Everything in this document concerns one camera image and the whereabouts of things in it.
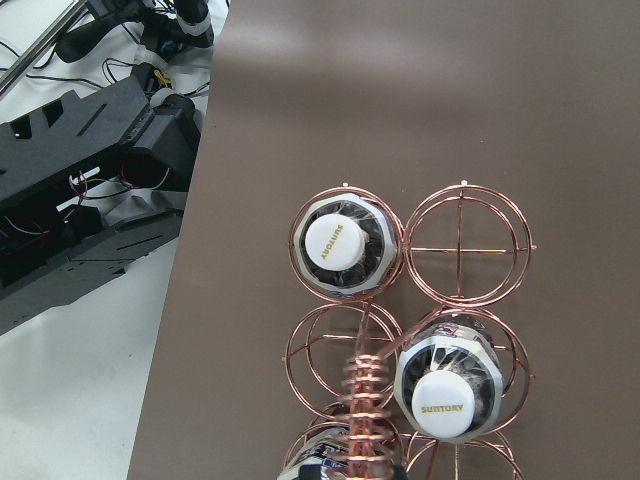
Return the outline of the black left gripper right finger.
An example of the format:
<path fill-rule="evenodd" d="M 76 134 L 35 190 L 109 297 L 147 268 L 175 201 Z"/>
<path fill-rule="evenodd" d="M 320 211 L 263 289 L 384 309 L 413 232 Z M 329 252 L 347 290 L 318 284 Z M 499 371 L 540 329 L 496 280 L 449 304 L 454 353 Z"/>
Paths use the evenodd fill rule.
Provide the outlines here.
<path fill-rule="evenodd" d="M 407 472 L 402 465 L 393 465 L 392 470 L 392 480 L 408 480 Z"/>

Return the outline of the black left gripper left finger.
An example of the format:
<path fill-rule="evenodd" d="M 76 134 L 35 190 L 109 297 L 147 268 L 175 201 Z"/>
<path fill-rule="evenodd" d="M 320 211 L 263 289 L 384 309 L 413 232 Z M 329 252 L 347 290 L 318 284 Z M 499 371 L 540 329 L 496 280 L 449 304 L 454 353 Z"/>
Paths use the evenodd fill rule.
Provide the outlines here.
<path fill-rule="evenodd" d="M 320 464 L 300 466 L 298 480 L 323 480 L 323 466 Z"/>

